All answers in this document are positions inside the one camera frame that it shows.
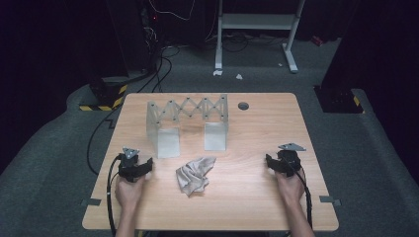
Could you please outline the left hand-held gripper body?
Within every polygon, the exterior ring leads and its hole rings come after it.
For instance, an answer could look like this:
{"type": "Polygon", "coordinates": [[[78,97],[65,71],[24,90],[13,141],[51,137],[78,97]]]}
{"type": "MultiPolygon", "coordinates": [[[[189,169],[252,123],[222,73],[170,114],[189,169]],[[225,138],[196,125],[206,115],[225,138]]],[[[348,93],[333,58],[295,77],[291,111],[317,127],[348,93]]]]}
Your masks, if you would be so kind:
{"type": "Polygon", "coordinates": [[[136,180],[140,177],[138,153],[138,149],[124,147],[123,153],[121,154],[119,175],[131,183],[135,183],[136,180]]]}

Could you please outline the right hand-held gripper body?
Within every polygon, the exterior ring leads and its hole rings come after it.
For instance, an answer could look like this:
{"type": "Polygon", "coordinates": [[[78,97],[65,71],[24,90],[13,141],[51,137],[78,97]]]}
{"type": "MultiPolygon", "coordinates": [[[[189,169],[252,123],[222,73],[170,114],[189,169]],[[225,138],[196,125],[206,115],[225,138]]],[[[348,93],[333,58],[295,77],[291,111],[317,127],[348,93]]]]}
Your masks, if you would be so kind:
{"type": "Polygon", "coordinates": [[[279,168],[278,172],[285,173],[288,177],[294,175],[296,171],[301,169],[298,151],[305,151],[305,148],[295,144],[287,143],[279,146],[280,150],[277,153],[279,168]]]}

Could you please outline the grey metal expandable rack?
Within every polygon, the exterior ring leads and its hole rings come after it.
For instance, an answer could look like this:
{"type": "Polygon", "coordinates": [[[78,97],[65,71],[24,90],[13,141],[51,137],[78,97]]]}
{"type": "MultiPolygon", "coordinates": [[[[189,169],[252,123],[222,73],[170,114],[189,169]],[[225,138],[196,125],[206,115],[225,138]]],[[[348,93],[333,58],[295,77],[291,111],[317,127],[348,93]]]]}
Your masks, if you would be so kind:
{"type": "Polygon", "coordinates": [[[226,94],[218,99],[184,97],[168,100],[162,107],[147,103],[146,132],[158,158],[181,154],[181,122],[201,117],[204,123],[204,150],[224,151],[228,134],[228,101],[226,94]]]}

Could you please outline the person's right hand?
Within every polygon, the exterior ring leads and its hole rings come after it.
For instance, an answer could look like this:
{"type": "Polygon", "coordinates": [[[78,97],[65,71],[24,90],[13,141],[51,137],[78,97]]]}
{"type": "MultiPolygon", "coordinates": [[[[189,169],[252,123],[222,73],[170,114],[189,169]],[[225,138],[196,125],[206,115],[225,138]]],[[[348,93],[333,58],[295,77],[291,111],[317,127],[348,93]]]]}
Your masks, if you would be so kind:
{"type": "Polygon", "coordinates": [[[283,173],[275,173],[279,193],[286,207],[297,206],[304,193],[304,187],[297,175],[287,177],[283,173]]]}

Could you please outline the person's left hand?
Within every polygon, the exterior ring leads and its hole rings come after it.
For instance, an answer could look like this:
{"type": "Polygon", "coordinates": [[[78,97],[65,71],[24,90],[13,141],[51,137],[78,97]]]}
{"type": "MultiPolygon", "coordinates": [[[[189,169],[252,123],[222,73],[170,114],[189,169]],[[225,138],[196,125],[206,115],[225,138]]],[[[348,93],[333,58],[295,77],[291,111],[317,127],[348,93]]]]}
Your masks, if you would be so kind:
{"type": "Polygon", "coordinates": [[[134,183],[126,178],[118,177],[116,184],[116,197],[123,211],[137,208],[142,195],[145,177],[138,178],[134,183]]]}

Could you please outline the black yellow striped stand base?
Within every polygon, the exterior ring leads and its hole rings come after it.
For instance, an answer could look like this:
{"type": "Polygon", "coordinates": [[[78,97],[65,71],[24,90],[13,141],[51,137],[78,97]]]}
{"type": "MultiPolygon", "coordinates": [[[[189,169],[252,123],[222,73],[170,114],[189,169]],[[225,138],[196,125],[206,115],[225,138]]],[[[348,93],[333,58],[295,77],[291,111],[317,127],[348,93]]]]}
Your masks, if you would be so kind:
{"type": "Polygon", "coordinates": [[[99,79],[90,83],[79,103],[84,112],[113,111],[122,103],[127,84],[108,84],[99,79]]]}
{"type": "Polygon", "coordinates": [[[364,112],[360,100],[351,90],[315,86],[314,92],[325,113],[362,114],[364,112]]]}

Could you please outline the dark equipment rack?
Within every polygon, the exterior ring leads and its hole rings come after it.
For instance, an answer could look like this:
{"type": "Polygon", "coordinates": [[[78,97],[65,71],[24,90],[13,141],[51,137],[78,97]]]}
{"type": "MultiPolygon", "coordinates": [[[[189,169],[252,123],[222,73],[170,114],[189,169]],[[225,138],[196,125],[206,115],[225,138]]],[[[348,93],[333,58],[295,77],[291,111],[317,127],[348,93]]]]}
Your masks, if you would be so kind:
{"type": "Polygon", "coordinates": [[[106,0],[127,73],[154,69],[156,38],[146,0],[106,0]]]}

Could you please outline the white metal stand frame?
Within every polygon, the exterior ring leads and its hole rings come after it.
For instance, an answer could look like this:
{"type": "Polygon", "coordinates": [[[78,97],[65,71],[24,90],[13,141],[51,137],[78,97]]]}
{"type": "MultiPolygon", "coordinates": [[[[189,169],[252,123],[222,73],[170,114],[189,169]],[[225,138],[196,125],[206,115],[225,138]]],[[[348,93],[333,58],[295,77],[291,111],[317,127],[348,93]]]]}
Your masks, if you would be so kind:
{"type": "Polygon", "coordinates": [[[292,46],[304,4],[305,0],[298,0],[293,14],[235,14],[224,13],[223,0],[219,0],[214,70],[222,70],[223,30],[272,30],[289,32],[287,41],[282,44],[282,49],[290,72],[297,73],[298,68],[293,58],[292,46]]]}

